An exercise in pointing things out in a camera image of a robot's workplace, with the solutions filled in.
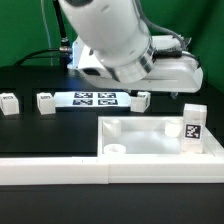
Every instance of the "black table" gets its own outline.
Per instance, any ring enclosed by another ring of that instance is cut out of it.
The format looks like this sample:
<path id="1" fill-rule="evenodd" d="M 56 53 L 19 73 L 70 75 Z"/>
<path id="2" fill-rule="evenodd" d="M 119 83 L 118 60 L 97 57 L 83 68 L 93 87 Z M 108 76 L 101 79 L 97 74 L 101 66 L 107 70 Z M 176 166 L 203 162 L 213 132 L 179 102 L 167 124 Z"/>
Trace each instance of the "black table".
<path id="1" fill-rule="evenodd" d="M 13 92 L 21 111 L 0 114 L 0 157 L 96 156 L 98 116 L 181 116 L 185 103 L 208 106 L 206 126 L 224 146 L 224 94 L 207 82 L 198 93 L 181 93 L 176 100 L 152 93 L 144 114 L 73 108 L 41 116 L 36 94 L 56 91 L 105 90 L 59 67 L 0 68 L 0 93 Z M 1 186 L 0 199 L 4 224 L 224 223 L 224 184 Z"/>

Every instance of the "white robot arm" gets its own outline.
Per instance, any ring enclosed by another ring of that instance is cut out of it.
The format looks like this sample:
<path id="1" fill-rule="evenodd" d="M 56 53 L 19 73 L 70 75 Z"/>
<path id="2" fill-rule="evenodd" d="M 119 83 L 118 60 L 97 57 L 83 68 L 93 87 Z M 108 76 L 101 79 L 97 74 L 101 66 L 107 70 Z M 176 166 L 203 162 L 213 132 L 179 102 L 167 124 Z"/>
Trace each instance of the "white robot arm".
<path id="1" fill-rule="evenodd" d="M 79 70 L 94 86 L 168 92 L 200 89 L 203 72 L 190 54 L 156 59 L 159 50 L 168 54 L 186 50 L 184 42 L 172 32 L 151 37 L 139 0 L 59 2 L 79 35 L 68 68 Z"/>

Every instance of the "white container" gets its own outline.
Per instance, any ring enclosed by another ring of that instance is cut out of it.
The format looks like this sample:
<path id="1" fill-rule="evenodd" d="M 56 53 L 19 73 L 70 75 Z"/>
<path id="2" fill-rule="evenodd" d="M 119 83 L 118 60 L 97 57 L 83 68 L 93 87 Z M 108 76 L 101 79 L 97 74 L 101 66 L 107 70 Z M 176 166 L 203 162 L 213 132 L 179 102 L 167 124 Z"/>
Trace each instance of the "white container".
<path id="1" fill-rule="evenodd" d="M 117 138 L 102 134 L 103 122 L 119 119 Z M 165 127 L 183 117 L 100 117 L 98 159 L 108 163 L 108 183 L 214 183 L 224 182 L 224 149 L 205 128 L 201 154 L 181 151 L 182 136 L 169 137 Z M 120 144 L 126 153 L 104 154 L 104 147 Z"/>

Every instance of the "white rectangular block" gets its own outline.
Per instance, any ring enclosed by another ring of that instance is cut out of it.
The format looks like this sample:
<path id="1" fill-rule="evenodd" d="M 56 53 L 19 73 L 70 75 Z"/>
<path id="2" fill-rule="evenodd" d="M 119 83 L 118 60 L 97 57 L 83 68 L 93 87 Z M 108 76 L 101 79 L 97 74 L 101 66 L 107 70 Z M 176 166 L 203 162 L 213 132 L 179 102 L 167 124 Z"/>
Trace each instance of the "white rectangular block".
<path id="1" fill-rule="evenodd" d="M 55 100 L 50 93 L 37 94 L 37 106 L 42 115 L 55 114 Z"/>
<path id="2" fill-rule="evenodd" d="M 0 107 L 4 115 L 19 114 L 19 102 L 13 93 L 0 94 Z"/>
<path id="3" fill-rule="evenodd" d="M 203 153 L 203 132 L 207 117 L 207 106 L 185 104 L 184 128 L 181 141 L 183 152 Z"/>

